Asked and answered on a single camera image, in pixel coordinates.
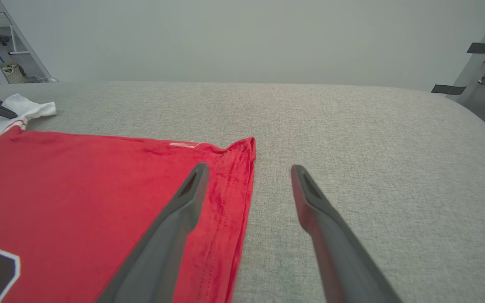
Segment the gray table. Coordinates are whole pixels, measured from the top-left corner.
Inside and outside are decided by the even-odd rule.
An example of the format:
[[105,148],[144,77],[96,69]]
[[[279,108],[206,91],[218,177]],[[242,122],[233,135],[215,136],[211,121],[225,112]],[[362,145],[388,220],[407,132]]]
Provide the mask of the gray table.
[[485,123],[396,88],[173,82],[0,86],[54,101],[28,129],[210,142],[256,137],[234,301],[323,301],[289,168],[302,163],[404,301],[485,301]]

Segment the white cloth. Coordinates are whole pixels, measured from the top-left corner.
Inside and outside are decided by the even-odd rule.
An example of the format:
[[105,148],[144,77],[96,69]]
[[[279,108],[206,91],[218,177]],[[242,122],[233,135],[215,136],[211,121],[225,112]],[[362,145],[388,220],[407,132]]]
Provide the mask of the white cloth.
[[38,117],[46,117],[56,115],[56,104],[54,102],[46,104],[38,104],[29,101],[21,94],[13,94],[6,98],[2,104],[4,107],[15,112],[18,116],[14,119],[7,119],[0,116],[0,136],[8,131],[12,126],[19,126],[25,130],[27,121]]

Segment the white trim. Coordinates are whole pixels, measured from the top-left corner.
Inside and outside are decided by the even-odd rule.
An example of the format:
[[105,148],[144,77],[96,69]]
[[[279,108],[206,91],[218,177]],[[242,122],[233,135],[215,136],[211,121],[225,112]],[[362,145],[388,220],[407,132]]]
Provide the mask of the white trim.
[[0,117],[0,136],[15,125],[25,130],[27,121],[30,119],[56,115],[56,105],[53,102],[38,104],[29,101],[20,94],[8,97],[2,105],[14,111],[18,116],[14,119]]
[[184,142],[172,142],[170,143],[171,146],[181,146],[181,147],[187,147],[187,148],[195,148],[196,146],[200,145],[201,143],[197,143],[195,145],[189,144],[189,143],[184,143]]

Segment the white wall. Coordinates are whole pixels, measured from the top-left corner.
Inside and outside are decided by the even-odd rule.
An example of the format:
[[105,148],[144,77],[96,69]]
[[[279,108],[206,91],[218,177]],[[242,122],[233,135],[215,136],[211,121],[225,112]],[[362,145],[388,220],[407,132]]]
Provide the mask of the white wall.
[[3,0],[60,81],[452,85],[485,0]]

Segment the red jersey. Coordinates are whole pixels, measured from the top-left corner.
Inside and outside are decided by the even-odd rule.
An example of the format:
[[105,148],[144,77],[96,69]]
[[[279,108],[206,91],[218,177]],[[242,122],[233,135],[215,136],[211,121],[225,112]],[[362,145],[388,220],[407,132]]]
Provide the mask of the red jersey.
[[91,302],[193,167],[210,168],[174,301],[230,301],[254,177],[254,138],[206,143],[25,132],[55,114],[20,95],[0,117],[0,301]]

